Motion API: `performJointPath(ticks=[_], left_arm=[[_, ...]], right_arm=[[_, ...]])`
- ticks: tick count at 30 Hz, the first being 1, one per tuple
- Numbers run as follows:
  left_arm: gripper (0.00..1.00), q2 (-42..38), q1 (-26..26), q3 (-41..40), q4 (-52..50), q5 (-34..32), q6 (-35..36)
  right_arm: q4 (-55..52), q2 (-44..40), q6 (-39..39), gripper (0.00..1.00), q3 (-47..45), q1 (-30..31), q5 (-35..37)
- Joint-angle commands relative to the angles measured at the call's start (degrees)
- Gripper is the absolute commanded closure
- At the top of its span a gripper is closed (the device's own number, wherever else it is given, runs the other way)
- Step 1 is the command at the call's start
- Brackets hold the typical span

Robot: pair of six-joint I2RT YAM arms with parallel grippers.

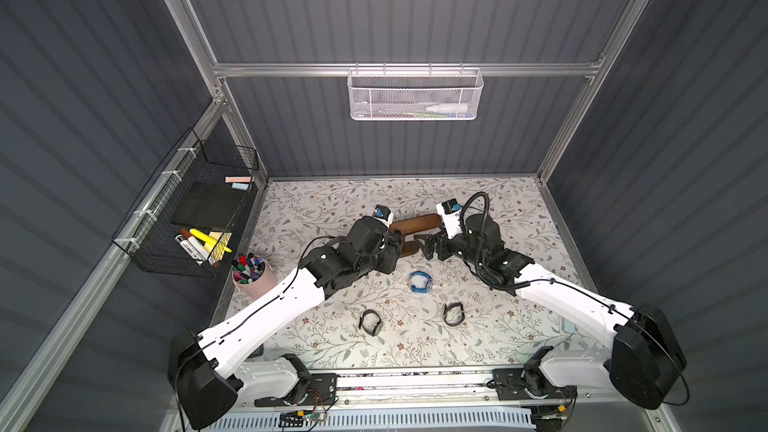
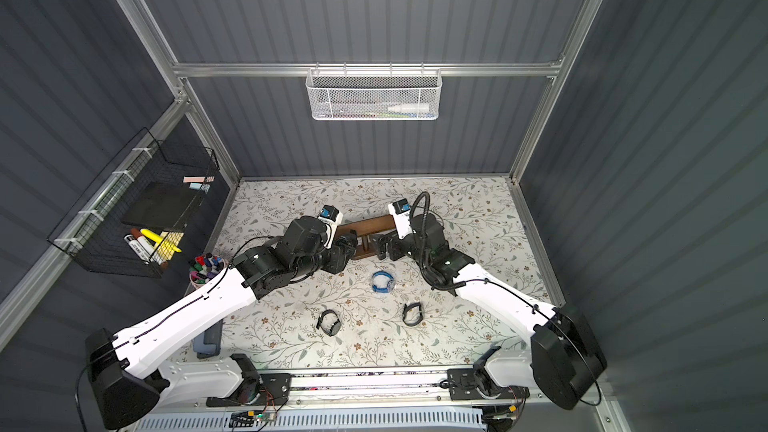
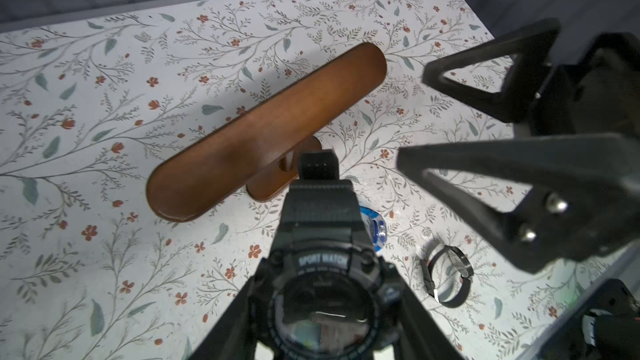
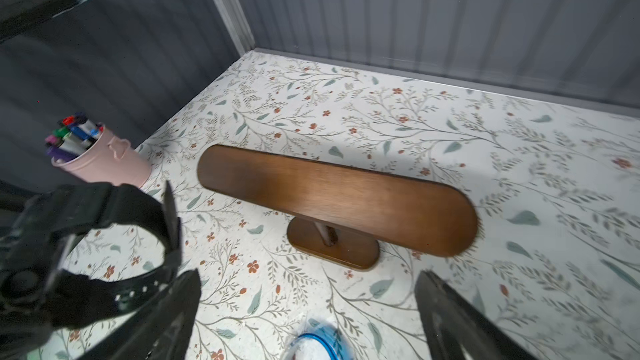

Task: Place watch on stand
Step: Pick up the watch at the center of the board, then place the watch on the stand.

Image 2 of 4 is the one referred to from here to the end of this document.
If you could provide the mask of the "wooden T-bar watch stand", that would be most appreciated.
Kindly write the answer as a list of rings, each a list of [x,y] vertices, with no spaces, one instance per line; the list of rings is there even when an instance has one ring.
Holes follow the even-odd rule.
[[[395,230],[394,220],[391,215],[382,215],[379,217],[369,218],[357,222],[351,222],[342,224],[337,228],[336,237],[340,237],[345,233],[355,232],[358,237],[357,247],[360,244],[360,237],[365,235],[376,235],[377,237],[382,234],[389,233]],[[356,249],[356,255],[353,260],[361,260],[370,258],[377,255],[371,255],[369,257],[358,255]]]

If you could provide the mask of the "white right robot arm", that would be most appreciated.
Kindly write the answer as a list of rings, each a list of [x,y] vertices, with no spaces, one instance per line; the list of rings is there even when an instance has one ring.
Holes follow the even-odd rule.
[[[607,368],[607,359],[584,314],[575,306],[553,306],[504,283],[473,257],[452,247],[431,196],[388,205],[395,229],[380,238],[380,257],[411,258],[426,284],[469,301],[509,327],[526,345],[517,356],[491,346],[472,366],[472,381],[483,398],[512,387],[536,387],[556,406],[572,410]]]

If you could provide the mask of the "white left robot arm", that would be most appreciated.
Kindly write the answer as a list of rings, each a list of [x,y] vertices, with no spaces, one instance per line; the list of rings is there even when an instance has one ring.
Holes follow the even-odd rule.
[[[107,430],[127,427],[160,405],[209,398],[250,404],[261,379],[242,353],[181,365],[170,356],[226,316],[322,270],[338,274],[354,257],[355,231],[338,231],[341,214],[302,216],[262,246],[243,247],[212,281],[133,326],[99,329],[85,340],[84,373]]]

